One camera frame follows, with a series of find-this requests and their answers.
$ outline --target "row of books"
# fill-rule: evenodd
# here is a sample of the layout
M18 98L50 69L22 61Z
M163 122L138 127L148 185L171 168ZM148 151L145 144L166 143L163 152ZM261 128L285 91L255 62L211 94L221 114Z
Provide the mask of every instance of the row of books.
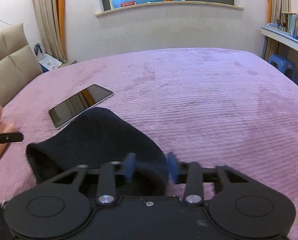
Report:
M298 14L281 12L282 30L292 38L298 38Z

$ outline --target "desk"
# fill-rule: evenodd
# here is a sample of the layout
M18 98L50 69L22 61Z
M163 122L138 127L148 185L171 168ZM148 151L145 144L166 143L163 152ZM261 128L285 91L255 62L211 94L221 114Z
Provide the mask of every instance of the desk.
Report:
M288 36L284 33L276 31L273 28L262 26L261 34L263 34L266 37L272 38L276 41L279 41L279 42L287 45L288 47L293 48L294 50L298 51L298 40L291 38L290 36Z

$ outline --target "stool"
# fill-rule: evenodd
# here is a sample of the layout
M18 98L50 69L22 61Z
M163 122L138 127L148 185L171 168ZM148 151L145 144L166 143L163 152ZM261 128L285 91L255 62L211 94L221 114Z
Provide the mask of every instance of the stool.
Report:
M292 70L292 77L290 78L290 75L288 75L288 78L290 78L293 82L296 79L296 66L293 62L285 59L284 57L281 57L279 55L276 54L271 54L271 56L269 57L268 63L270 63L271 65L273 65L272 63L276 63L276 65L278 66L278 70L286 75L286 71Z

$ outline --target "pink bedspread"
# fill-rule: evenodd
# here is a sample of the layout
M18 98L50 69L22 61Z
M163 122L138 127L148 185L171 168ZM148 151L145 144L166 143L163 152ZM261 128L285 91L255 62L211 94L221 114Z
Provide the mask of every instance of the pink bedspread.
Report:
M261 58L225 49L165 49L104 57L38 76L5 108L23 132L0 160L0 202L35 184L26 145L55 135L48 110L91 84L112 110L181 161L229 165L288 196L297 218L298 87ZM170 186L169 194L179 193Z

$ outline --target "wooden window sill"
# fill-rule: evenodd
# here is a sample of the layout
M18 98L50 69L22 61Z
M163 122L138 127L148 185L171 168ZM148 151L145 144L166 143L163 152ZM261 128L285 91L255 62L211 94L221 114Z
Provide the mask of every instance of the wooden window sill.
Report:
M229 7L232 9L238 9L238 10L244 10L243 7L240 6L235 6L235 5L230 5L230 4L223 4L223 3L214 3L214 2L199 2L199 1L170 1L170 2L151 2L151 3L141 3L141 4L136 4L136 5L130 5L126 7L121 7L121 8L116 8L100 13L96 13L95 16L99 17L108 13L115 13L127 9L132 9L132 8L139 8L139 7L144 7L144 6L156 6L156 5L166 5L166 4L184 4L184 5L214 5L214 6L222 6L222 7Z

